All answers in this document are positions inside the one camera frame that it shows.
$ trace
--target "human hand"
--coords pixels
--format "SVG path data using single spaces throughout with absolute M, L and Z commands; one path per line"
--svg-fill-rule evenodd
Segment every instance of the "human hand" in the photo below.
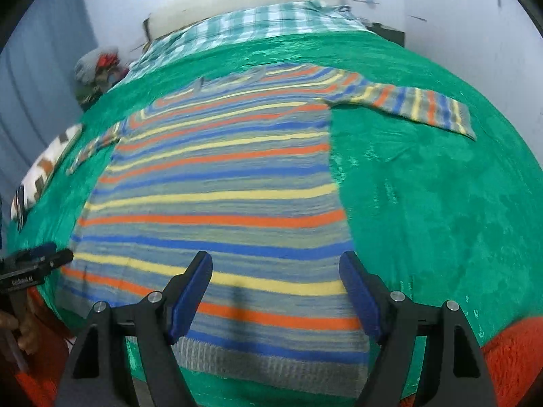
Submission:
M 29 355 L 36 353 L 40 346 L 40 330 L 36 323 L 34 314 L 28 306 L 23 317 L 19 322 L 13 315 L 0 311 L 0 328 L 9 330 L 19 329 L 21 336 L 17 340 L 19 349 L 25 351 Z

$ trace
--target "clothes pile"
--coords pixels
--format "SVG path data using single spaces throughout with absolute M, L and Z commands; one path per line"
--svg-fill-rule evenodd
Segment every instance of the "clothes pile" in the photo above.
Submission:
M 127 75 L 128 67 L 120 63 L 118 52 L 117 47 L 99 47 L 75 65 L 75 80 L 79 82 L 75 97 L 84 112 Z

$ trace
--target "striped sweater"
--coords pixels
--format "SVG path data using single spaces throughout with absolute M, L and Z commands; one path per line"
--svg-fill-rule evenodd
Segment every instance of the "striped sweater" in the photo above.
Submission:
M 115 124 L 69 172 L 119 141 L 85 204 L 57 301 L 138 301 L 213 257 L 210 286 L 174 351 L 180 366 L 356 396 L 369 344 L 338 274 L 352 249 L 328 167 L 329 106 L 361 103 L 474 138 L 441 94 L 312 64 L 196 80 Z

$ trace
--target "blue gripper pad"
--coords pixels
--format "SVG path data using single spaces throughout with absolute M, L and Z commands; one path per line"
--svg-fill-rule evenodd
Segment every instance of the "blue gripper pad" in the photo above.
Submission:
M 172 327 L 167 334 L 170 344 L 188 333 L 212 273 L 213 261 L 206 253 L 173 307 Z
M 362 264 L 354 252 L 347 251 L 341 255 L 339 276 L 343 286 L 360 323 L 362 323 L 364 332 L 377 341 L 382 334 L 379 307 L 363 280 L 363 273 Z
M 40 246 L 36 246 L 35 248 L 32 248 L 30 252 L 28 253 L 31 258 L 40 258 L 45 257 L 47 255 L 55 254 L 56 252 L 56 243 L 55 242 L 47 242 Z

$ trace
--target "sweater sleeve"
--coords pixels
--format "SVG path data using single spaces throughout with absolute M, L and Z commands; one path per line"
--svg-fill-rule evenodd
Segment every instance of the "sweater sleeve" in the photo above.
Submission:
M 342 77 L 335 81 L 337 90 L 323 97 L 329 104 L 352 103 L 378 108 L 391 115 L 476 139 L 468 106 L 455 99 L 432 90 L 381 84 L 358 73 L 340 72 L 343 72 Z
M 70 175 L 87 159 L 95 155 L 99 150 L 111 144 L 117 144 L 121 137 L 125 136 L 129 130 L 129 118 L 123 119 L 109 127 L 104 133 L 90 141 L 83 147 L 77 156 L 75 156 L 72 165 L 66 170 Z

